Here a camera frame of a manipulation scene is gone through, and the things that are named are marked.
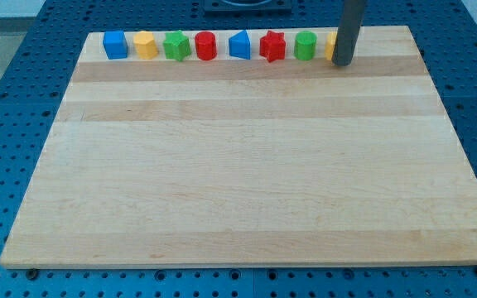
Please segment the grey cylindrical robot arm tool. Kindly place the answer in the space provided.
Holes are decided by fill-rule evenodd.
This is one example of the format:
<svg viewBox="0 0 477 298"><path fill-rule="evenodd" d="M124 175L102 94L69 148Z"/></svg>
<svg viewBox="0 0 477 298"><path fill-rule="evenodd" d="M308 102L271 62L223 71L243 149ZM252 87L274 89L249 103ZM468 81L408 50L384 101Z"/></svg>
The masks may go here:
<svg viewBox="0 0 477 298"><path fill-rule="evenodd" d="M352 62L366 5L367 0L344 1L332 55L332 62L337 66L348 66Z"/></svg>

